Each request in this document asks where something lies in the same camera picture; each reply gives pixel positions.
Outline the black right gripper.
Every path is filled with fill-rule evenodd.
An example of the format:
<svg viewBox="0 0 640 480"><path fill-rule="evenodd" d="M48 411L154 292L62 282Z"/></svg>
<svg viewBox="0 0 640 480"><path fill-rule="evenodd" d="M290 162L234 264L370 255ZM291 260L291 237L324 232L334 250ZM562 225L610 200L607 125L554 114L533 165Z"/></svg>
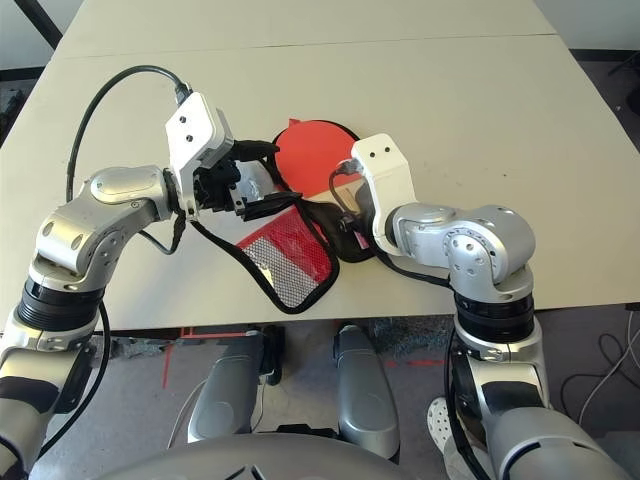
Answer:
<svg viewBox="0 0 640 480"><path fill-rule="evenodd" d="M363 250L371 249L370 230L372 218L375 214L369 186L362 183L352 191L355 204L355 236Z"/></svg>

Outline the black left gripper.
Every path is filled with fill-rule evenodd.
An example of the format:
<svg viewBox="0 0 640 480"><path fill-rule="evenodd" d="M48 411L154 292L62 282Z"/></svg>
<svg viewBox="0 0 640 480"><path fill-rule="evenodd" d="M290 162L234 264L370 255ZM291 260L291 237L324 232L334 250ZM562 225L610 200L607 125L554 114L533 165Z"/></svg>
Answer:
<svg viewBox="0 0 640 480"><path fill-rule="evenodd" d="M235 160L262 160L274 156L279 147L261 140L236 140L232 147ZM213 167L199 167L194 172L194 195L200 210L233 211L243 221L273 216L302 199L292 191L269 193L261 198L243 192L236 184L241 174L236 161L222 159Z"/></svg>

